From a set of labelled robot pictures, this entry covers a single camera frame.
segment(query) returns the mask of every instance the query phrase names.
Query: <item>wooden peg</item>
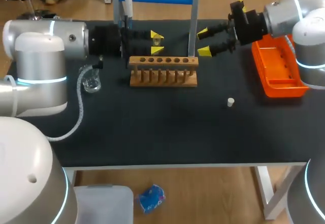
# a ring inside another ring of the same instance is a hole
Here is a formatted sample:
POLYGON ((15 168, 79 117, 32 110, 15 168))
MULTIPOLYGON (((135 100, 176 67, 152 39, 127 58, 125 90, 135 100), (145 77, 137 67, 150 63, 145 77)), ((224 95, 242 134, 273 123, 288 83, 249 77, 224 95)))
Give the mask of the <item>wooden peg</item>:
POLYGON ((189 75, 192 76, 194 74, 194 67, 191 67, 191 70, 189 71, 189 75))
POLYGON ((158 83, 161 81, 161 69, 158 69, 158 83))
POLYGON ((169 70, 166 70, 166 83, 168 83, 168 79, 169 79, 169 70))
POLYGON ((141 82, 144 82, 144 69, 141 69, 141 82))
POLYGON ((149 82, 152 82, 152 68, 149 69, 149 82))
POLYGON ((133 72, 134 72, 135 78, 137 79, 138 78, 138 66, 134 66, 133 72))
POLYGON ((185 83, 186 81, 186 74, 187 73, 187 70, 185 69, 184 72, 183 72, 183 83, 185 83))
POLYGON ((175 83, 178 81, 178 70, 175 70, 175 83))

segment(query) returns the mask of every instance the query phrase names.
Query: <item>test tube rack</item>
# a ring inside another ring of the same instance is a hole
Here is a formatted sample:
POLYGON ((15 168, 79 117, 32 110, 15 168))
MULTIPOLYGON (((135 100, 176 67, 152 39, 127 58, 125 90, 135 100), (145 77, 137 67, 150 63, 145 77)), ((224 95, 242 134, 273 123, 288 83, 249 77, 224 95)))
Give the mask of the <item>test tube rack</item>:
POLYGON ((132 87, 197 87, 197 57, 131 56, 132 87))

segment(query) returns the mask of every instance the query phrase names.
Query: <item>wooden floor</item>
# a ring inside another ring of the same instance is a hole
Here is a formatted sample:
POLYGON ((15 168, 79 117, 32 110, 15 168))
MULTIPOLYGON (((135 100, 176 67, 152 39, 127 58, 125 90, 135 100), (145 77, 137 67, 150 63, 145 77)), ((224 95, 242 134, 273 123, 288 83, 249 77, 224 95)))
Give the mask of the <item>wooden floor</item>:
MULTIPOLYGON (((236 0, 200 0, 199 18, 226 18, 229 4, 236 0)), ((261 11, 275 0, 244 0, 247 10, 261 11)), ((80 20, 111 20, 112 5, 103 0, 63 0, 55 6, 45 7, 33 0, 36 8, 47 8, 63 18, 80 20)), ((7 20, 24 12, 18 2, 0 1, 0 28, 7 20)), ((134 4, 134 18, 188 19, 190 7, 182 5, 134 4)), ((0 48, 0 73, 4 76, 10 65, 0 48)), ((275 183, 285 168, 270 168, 275 183)), ((261 199, 251 168, 195 168, 159 170, 86 171, 78 175, 79 185, 115 184, 129 186, 134 194, 143 192, 153 183, 166 193, 166 202, 149 215, 135 206, 135 224, 287 224, 285 213, 276 221, 263 219, 261 199)))

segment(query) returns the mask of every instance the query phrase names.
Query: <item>white robotic arm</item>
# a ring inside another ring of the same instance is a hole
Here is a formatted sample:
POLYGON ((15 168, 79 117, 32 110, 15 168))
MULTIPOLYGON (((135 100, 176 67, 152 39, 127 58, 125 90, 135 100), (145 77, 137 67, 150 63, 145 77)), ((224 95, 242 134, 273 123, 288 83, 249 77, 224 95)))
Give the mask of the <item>white robotic arm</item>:
POLYGON ((66 65, 61 38, 23 33, 15 39, 18 80, 0 82, 0 115, 41 116, 67 107, 66 65))

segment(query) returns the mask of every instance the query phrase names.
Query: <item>robotic arm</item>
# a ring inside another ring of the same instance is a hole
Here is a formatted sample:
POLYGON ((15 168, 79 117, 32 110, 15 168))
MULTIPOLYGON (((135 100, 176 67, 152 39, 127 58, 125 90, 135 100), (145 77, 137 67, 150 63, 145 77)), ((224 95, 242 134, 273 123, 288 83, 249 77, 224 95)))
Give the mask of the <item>robotic arm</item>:
MULTIPOLYGON (((270 34, 277 38, 292 34, 301 80, 311 88, 325 88, 325 0, 281 0, 266 5, 263 12, 243 12, 244 4, 230 5, 229 21, 214 27, 213 34, 226 30, 226 43, 209 46, 214 56, 226 50, 233 51, 236 43, 247 45, 270 34)), ((199 33, 202 38, 211 34, 199 33)))

